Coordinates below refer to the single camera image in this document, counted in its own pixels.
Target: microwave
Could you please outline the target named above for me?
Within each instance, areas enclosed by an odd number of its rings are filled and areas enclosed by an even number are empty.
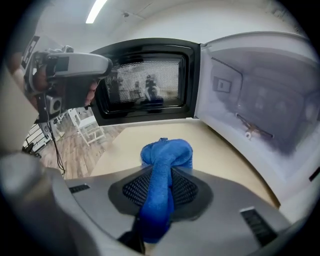
[[[319,168],[320,67],[308,39],[282,32],[207,43],[142,38],[92,53],[113,62],[91,107],[100,126],[200,119],[280,202],[307,187]]]

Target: microwave window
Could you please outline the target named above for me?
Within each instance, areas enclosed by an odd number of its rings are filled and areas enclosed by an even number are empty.
[[[175,100],[179,91],[179,61],[114,66],[104,82],[111,104]]]

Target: ceiling light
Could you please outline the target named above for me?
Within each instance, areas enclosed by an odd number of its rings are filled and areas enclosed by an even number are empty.
[[[102,7],[104,6],[104,4],[106,3],[107,0],[95,0],[94,5],[92,6],[92,9],[88,15],[88,18],[86,19],[87,24],[92,24],[94,23],[96,17],[98,16],[98,13],[100,12],[100,10],[102,9]]]

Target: wooden floor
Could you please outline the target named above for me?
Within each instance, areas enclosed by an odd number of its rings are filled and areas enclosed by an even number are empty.
[[[60,124],[57,124],[57,128],[61,132],[65,132],[64,136],[56,142],[65,169],[64,178],[76,179],[90,176],[101,155],[125,126],[103,127],[106,138],[103,137],[91,143],[90,146],[87,146],[82,137],[78,135],[78,130],[68,114],[65,115]],[[56,149],[52,141],[38,153],[42,156],[41,162],[46,167],[59,169]]]

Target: blue cloth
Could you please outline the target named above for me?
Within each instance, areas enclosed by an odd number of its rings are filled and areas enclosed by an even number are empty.
[[[147,198],[139,213],[139,229],[145,242],[158,242],[169,229],[174,211],[171,167],[192,169],[192,154],[192,147],[183,139],[161,138],[142,149],[143,164],[153,165]]]

